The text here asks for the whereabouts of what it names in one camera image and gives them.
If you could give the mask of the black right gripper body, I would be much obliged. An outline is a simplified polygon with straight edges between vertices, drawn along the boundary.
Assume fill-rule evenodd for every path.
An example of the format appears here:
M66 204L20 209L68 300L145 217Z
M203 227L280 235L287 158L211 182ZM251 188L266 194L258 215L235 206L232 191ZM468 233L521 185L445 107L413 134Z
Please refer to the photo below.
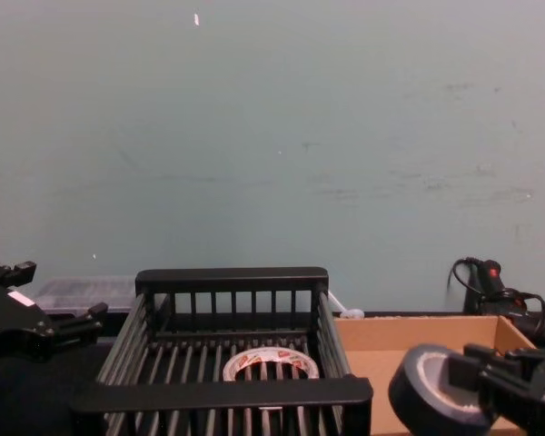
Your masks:
M479 372L479 402L529 435L545 435L545 350L518 349Z

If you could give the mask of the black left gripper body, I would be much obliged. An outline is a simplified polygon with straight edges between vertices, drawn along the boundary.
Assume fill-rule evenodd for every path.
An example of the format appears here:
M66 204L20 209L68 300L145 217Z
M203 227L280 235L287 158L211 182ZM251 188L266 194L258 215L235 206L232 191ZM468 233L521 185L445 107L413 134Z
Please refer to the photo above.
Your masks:
M45 360L54 350L55 327L46 313L20 292L0 286L0 358Z

